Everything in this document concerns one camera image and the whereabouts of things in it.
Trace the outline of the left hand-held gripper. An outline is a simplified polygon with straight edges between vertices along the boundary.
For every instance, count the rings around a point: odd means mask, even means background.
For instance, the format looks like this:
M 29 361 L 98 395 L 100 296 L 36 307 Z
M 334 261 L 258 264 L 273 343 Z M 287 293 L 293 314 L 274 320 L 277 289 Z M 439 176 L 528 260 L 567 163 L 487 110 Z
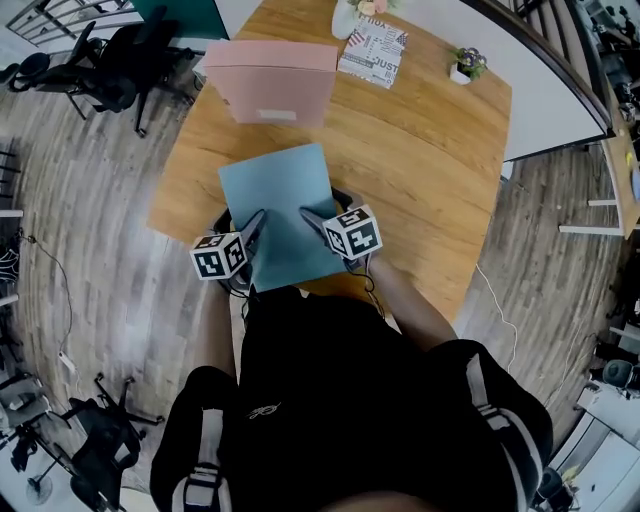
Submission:
M 190 250 L 198 278 L 217 281 L 234 295 L 249 295 L 252 279 L 250 247 L 259 238 L 265 222 L 266 212 L 261 209 L 240 232 L 231 232 L 232 217 L 226 208 L 214 221 L 213 234 L 198 237 Z

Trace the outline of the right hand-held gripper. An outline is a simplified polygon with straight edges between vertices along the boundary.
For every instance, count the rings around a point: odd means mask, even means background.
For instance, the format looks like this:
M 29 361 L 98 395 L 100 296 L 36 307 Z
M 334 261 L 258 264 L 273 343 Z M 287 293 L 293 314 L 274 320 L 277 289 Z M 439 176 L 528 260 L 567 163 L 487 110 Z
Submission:
M 332 197 L 345 213 L 325 220 L 306 207 L 299 208 L 303 220 L 319 235 L 325 236 L 329 248 L 338 254 L 350 270 L 368 268 L 374 252 L 383 247 L 376 217 L 361 196 L 338 187 L 331 188 Z

